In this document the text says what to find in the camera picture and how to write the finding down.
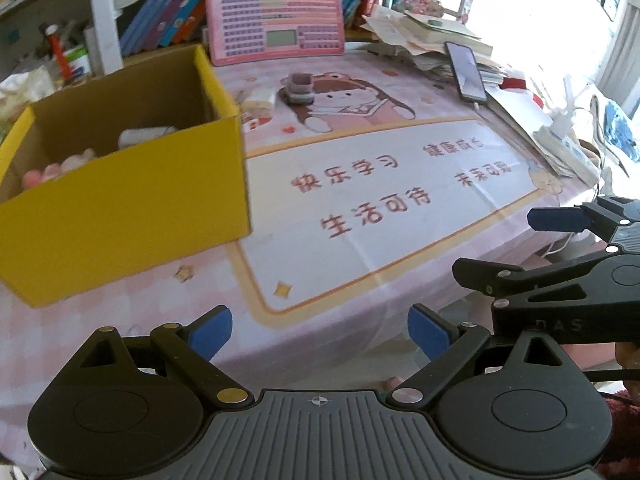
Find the yellow box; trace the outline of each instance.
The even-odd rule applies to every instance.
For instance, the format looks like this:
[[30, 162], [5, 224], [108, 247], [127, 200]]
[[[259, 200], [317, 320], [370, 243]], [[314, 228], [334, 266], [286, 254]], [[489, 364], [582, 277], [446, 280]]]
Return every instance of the yellow box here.
[[[128, 128], [174, 134], [118, 151]], [[29, 170], [98, 159], [22, 192]], [[239, 109], [201, 47], [37, 102], [0, 146], [0, 279], [44, 306], [250, 232]]]

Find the crosshair logo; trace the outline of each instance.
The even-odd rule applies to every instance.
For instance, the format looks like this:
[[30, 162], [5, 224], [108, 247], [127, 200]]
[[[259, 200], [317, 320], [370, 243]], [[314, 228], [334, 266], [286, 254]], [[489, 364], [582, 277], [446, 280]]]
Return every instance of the crosshair logo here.
[[326, 397], [323, 397], [322, 395], [318, 395], [317, 397], [314, 397], [313, 399], [311, 399], [311, 402], [314, 403], [316, 406], [324, 406], [326, 403], [329, 402], [329, 399], [327, 399]]

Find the white rectangle print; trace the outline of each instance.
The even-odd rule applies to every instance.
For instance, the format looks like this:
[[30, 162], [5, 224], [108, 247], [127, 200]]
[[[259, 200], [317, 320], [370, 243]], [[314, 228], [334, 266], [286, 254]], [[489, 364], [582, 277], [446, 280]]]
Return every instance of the white rectangle print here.
[[276, 312], [383, 269], [536, 189], [527, 161], [478, 121], [256, 156], [248, 179], [254, 232], [241, 245]]

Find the yellow star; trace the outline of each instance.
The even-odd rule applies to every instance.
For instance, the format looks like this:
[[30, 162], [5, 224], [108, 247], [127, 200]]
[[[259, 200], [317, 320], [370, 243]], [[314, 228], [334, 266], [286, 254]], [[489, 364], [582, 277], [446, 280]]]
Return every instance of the yellow star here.
[[186, 282], [193, 278], [193, 266], [192, 265], [181, 265], [178, 269], [178, 272], [174, 274], [174, 278], [180, 280], [181, 283]]
[[278, 286], [273, 295], [286, 300], [291, 292], [291, 287], [292, 285], [287, 285], [287, 283], [278, 282]]

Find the pink checkered tablecloth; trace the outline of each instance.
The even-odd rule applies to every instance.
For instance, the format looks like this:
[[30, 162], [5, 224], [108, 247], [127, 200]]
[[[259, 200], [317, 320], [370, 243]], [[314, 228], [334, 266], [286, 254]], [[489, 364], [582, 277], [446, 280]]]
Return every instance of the pink checkered tablecloth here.
[[[216, 69], [231, 92], [256, 85], [279, 85], [290, 72], [335, 74], [335, 78], [347, 75], [361, 82], [360, 89], [362, 82], [367, 82], [368, 88], [383, 89], [390, 102], [410, 108], [415, 120], [478, 118], [471, 106], [459, 101], [454, 88], [443, 88], [405, 65], [364, 52]], [[522, 144], [516, 133], [489, 110], [483, 109], [481, 115], [503, 139]], [[278, 102], [272, 121], [256, 123], [244, 138], [247, 155], [251, 157], [274, 145], [318, 135]], [[565, 182], [558, 198], [550, 194], [540, 196], [526, 208], [503, 215], [480, 234], [436, 258], [392, 280], [381, 280], [379, 286], [347, 298], [338, 306], [286, 326], [270, 326], [255, 319], [225, 246], [109, 283], [46, 308], [30, 308], [0, 285], [0, 452], [26, 469], [39, 465], [26, 432], [29, 410], [55, 374], [99, 326], [116, 326], [122, 335], [142, 335], [168, 321], [188, 324], [215, 305], [226, 304], [234, 317], [234, 331], [214, 362], [254, 391], [282, 387], [314, 368], [343, 363], [396, 336], [412, 303], [421, 302], [438, 310], [462, 298], [466, 292], [455, 284], [450, 272], [458, 257], [512, 264], [524, 261], [554, 239], [552, 234], [529, 229], [528, 209], [555, 206], [558, 201], [572, 204], [582, 197], [587, 199], [583, 186], [575, 180]], [[277, 266], [278, 255], [272, 256]], [[183, 283], [174, 277], [180, 266], [194, 269], [194, 276]]]

